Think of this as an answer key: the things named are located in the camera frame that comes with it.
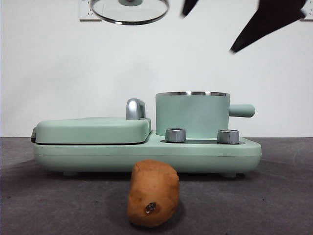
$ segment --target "mint green pot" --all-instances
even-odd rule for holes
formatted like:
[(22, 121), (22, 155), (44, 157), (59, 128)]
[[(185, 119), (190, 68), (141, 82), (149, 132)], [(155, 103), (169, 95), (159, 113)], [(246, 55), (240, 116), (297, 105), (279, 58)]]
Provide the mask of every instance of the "mint green pot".
[(216, 138), (228, 129), (229, 116), (252, 117), (253, 105), (230, 105), (230, 95), (220, 92), (169, 92), (156, 94), (156, 134), (167, 128), (184, 128), (186, 137)]

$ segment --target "gray surface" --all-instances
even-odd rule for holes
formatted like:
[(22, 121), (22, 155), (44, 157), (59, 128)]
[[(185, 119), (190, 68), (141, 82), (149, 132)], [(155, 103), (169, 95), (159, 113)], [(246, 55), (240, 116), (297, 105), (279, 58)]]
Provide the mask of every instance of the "gray surface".
[(29, 138), (1, 138), (1, 234), (312, 235), (313, 138), (252, 140), (255, 171), (180, 174), (174, 217), (143, 229), (126, 216), (130, 174), (66, 178), (36, 164)]

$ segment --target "black blurry object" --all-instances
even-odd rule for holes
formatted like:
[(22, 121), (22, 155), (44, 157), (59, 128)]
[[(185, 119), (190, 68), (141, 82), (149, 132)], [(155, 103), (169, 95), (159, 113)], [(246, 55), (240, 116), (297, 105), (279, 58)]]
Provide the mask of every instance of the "black blurry object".
[(184, 7), (182, 9), (182, 15), (185, 17), (194, 8), (198, 0), (185, 0)]
[[(186, 0), (182, 14), (187, 16), (198, 0)], [(260, 0), (259, 9), (240, 33), (231, 51), (238, 52), (260, 38), (295, 22), (305, 15), (306, 0)]]

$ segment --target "sandwich press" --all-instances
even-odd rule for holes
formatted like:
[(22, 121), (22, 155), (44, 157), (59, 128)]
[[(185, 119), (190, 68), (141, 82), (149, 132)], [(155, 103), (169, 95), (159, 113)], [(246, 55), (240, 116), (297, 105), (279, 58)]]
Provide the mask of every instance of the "sandwich press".
[(45, 169), (78, 172), (131, 172), (154, 159), (177, 172), (220, 173), (235, 177), (256, 168), (261, 145), (228, 128), (229, 116), (251, 117), (252, 105), (230, 105), (218, 92), (169, 92), (156, 95), (156, 130), (145, 103), (129, 99), (125, 117), (47, 120), (31, 140), (35, 160)]

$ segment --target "brown potato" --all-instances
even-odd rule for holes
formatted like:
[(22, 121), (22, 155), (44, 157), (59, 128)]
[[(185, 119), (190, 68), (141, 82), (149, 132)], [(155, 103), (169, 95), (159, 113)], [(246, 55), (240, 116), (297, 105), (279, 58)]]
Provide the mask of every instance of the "brown potato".
[(179, 178), (168, 164), (143, 160), (132, 171), (128, 196), (129, 220), (139, 226), (156, 227), (172, 217), (179, 200)]

